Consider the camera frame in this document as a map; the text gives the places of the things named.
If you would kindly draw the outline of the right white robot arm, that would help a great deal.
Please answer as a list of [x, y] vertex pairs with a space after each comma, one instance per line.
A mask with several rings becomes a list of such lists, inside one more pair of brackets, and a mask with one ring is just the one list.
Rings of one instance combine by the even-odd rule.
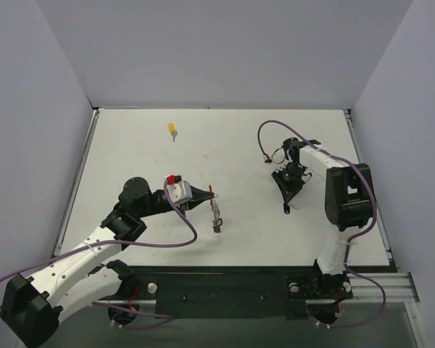
[[373, 182], [365, 163], [349, 165], [323, 153], [320, 142], [313, 143], [315, 148], [295, 137], [286, 139], [282, 144], [286, 164], [271, 176], [283, 197], [286, 214], [290, 213], [290, 201], [306, 184], [306, 175], [316, 174], [324, 180], [324, 210], [332, 229], [315, 261], [320, 272], [309, 279], [311, 292], [324, 297], [335, 289], [333, 276], [346, 271], [349, 238], [361, 232], [373, 217]]

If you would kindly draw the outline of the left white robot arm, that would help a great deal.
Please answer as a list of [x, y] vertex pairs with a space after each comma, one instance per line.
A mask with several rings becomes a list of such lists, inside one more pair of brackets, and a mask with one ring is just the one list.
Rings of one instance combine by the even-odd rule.
[[170, 211], [184, 212], [215, 198], [211, 191], [192, 186], [179, 175], [166, 177], [163, 187], [151, 191], [141, 177], [129, 179], [108, 216], [76, 248], [49, 260], [28, 277], [17, 271], [7, 276], [0, 318], [26, 347], [39, 347], [74, 312], [106, 296], [124, 299], [135, 288], [135, 275], [126, 265], [119, 272], [105, 260], [138, 244], [146, 230], [145, 217]]

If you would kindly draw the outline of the dark blue tagged key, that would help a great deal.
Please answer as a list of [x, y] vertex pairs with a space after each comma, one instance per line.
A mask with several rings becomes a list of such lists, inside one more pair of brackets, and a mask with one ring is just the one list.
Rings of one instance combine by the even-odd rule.
[[294, 206], [294, 205], [290, 205], [290, 204], [283, 204], [283, 212], [285, 214], [290, 214], [291, 212], [298, 212], [299, 208]]

